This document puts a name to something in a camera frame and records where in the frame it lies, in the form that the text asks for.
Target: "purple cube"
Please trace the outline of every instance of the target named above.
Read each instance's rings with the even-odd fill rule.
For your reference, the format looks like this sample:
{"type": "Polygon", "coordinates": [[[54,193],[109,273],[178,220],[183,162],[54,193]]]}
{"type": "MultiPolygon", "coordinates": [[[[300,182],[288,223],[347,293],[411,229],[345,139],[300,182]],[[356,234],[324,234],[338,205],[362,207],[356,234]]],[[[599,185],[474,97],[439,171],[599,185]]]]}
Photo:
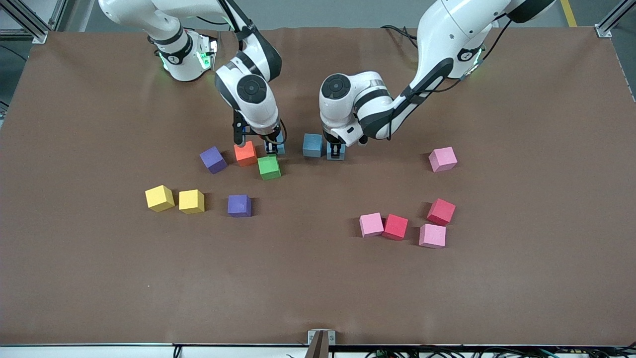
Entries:
{"type": "Polygon", "coordinates": [[[216,147],[212,147],[204,151],[199,156],[201,157],[203,164],[205,164],[205,167],[212,174],[216,174],[228,166],[216,147]]]}
{"type": "Polygon", "coordinates": [[[231,217],[252,216],[252,199],[247,195],[228,196],[228,214],[231,217]]]}

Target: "red cube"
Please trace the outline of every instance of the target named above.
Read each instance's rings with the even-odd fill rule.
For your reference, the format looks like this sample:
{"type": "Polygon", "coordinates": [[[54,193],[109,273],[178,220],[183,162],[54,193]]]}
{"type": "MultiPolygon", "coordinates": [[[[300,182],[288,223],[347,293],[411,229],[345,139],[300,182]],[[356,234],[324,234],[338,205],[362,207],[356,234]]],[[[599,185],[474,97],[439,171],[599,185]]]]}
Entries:
{"type": "Polygon", "coordinates": [[[450,222],[450,219],[453,218],[454,212],[455,205],[449,203],[448,201],[437,199],[433,203],[429,214],[426,215],[426,219],[437,225],[445,226],[450,222]]]}
{"type": "Polygon", "coordinates": [[[404,234],[406,234],[407,225],[408,219],[389,214],[382,236],[393,240],[402,240],[404,239],[404,234]]]}

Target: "blue cube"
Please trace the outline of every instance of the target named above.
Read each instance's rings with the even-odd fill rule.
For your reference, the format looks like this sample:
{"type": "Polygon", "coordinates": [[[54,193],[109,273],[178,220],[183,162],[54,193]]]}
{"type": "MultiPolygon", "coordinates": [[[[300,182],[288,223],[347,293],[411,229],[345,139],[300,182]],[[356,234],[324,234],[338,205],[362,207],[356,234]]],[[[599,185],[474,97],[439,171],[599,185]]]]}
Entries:
{"type": "MultiPolygon", "coordinates": [[[[269,142],[267,142],[267,141],[263,141],[263,142],[264,142],[264,145],[265,145],[265,150],[267,151],[267,144],[268,144],[269,142]]],[[[281,131],[281,132],[279,133],[279,135],[276,137],[276,142],[277,142],[277,143],[282,142],[282,131],[281,131]]],[[[278,148],[278,150],[279,150],[278,155],[283,155],[283,154],[285,154],[285,144],[279,144],[279,145],[277,145],[277,146],[276,146],[276,148],[278,148]]]]}
{"type": "Polygon", "coordinates": [[[320,158],[322,156],[322,136],[320,134],[305,133],[303,155],[313,158],[320,158]]]}
{"type": "Polygon", "coordinates": [[[333,157],[331,155],[331,145],[329,143],[327,143],[327,160],[328,161],[344,161],[345,160],[345,148],[347,146],[342,144],[340,145],[340,156],[338,157],[333,157]]]}
{"type": "Polygon", "coordinates": [[[205,164],[205,167],[212,174],[216,174],[228,166],[216,147],[212,147],[204,151],[199,156],[201,157],[203,164],[205,164]]]}
{"type": "Polygon", "coordinates": [[[247,195],[228,196],[228,214],[231,217],[252,216],[252,199],[247,195]]]}

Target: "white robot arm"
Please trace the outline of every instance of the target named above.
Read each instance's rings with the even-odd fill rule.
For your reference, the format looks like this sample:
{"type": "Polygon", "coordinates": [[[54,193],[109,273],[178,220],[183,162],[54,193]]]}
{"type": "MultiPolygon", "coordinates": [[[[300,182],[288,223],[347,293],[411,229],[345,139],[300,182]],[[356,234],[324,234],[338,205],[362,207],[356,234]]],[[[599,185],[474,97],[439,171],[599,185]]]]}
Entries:
{"type": "Polygon", "coordinates": [[[320,91],[323,133],[331,155],[341,146],[368,138],[391,138],[404,120],[446,78],[462,78],[474,69],[492,22],[502,14],[526,22],[546,11],[554,0],[437,0],[417,28],[415,78],[393,99],[376,72],[325,79],[320,91]]]}
{"type": "Polygon", "coordinates": [[[269,152],[277,151],[281,121],[268,82],[278,77],[282,61],[234,0],[99,0],[99,5],[117,24],[146,31],[164,68],[179,81],[196,80],[212,67],[210,39],[184,29],[179,18],[221,15],[239,42],[236,56],[216,71],[214,82],[234,111],[234,142],[243,145],[246,135],[257,134],[270,143],[269,152]]]}

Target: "block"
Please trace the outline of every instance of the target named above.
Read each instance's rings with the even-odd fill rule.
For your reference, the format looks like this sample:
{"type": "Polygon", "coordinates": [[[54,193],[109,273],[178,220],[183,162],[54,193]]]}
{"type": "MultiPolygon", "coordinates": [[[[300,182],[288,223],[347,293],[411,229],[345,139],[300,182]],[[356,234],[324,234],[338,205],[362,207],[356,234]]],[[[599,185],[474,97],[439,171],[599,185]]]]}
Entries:
{"type": "MultiPolygon", "coordinates": [[[[282,131],[276,137],[276,142],[277,143],[282,142],[282,131]]],[[[267,141],[263,141],[263,145],[265,146],[265,150],[267,150],[267,143],[268,143],[267,141]]],[[[279,155],[285,154],[285,144],[279,144],[279,145],[276,146],[276,148],[278,148],[278,150],[279,150],[279,155]]]]}
{"type": "Polygon", "coordinates": [[[276,155],[267,155],[258,159],[258,171],[263,180],[270,180],[280,177],[280,167],[276,155]]]}
{"type": "Polygon", "coordinates": [[[156,212],[169,209],[174,206],[172,190],[166,188],[165,185],[148,189],[146,190],[146,202],[148,203],[148,208],[156,212]]]}
{"type": "Polygon", "coordinates": [[[205,167],[212,174],[216,174],[228,167],[228,164],[225,162],[225,159],[223,159],[223,156],[221,156],[221,153],[219,153],[219,150],[216,147],[212,147],[204,151],[199,156],[201,157],[203,164],[205,164],[205,167]]]}
{"type": "Polygon", "coordinates": [[[406,234],[407,225],[408,219],[389,214],[387,222],[384,225],[384,232],[382,233],[382,236],[393,240],[402,240],[406,234]]]}
{"type": "Polygon", "coordinates": [[[205,211],[205,197],[202,192],[188,190],[179,193],[179,210],[186,214],[202,213],[205,211]]]}
{"type": "Polygon", "coordinates": [[[431,161],[433,173],[452,169],[455,164],[457,164],[457,158],[455,157],[455,152],[453,152],[453,147],[433,150],[433,153],[429,155],[429,160],[431,161]]]}
{"type": "Polygon", "coordinates": [[[448,201],[437,199],[433,202],[429,214],[426,215],[426,219],[433,224],[446,226],[446,224],[450,222],[450,219],[453,218],[454,212],[455,205],[448,201]]]}
{"type": "Polygon", "coordinates": [[[242,148],[234,144],[234,154],[237,157],[237,163],[239,166],[250,166],[252,164],[256,164],[258,159],[256,158],[256,149],[254,148],[254,143],[252,143],[252,141],[247,141],[242,148]]]}
{"type": "Polygon", "coordinates": [[[340,156],[339,157],[332,157],[331,156],[331,146],[329,145],[329,143],[327,143],[327,160],[328,161],[344,161],[345,160],[345,149],[347,148],[346,145],[341,145],[340,146],[340,156]]]}
{"type": "Polygon", "coordinates": [[[443,226],[424,224],[420,228],[420,246],[443,248],[446,246],[446,228],[443,226]]]}
{"type": "Polygon", "coordinates": [[[320,134],[305,133],[303,155],[313,158],[322,157],[322,136],[320,134]]]}
{"type": "Polygon", "coordinates": [[[252,199],[247,195],[228,196],[228,214],[231,217],[252,216],[252,199]]]}
{"type": "Polygon", "coordinates": [[[380,213],[360,216],[360,230],[362,230],[363,238],[382,234],[384,232],[384,225],[382,225],[380,213]]]}

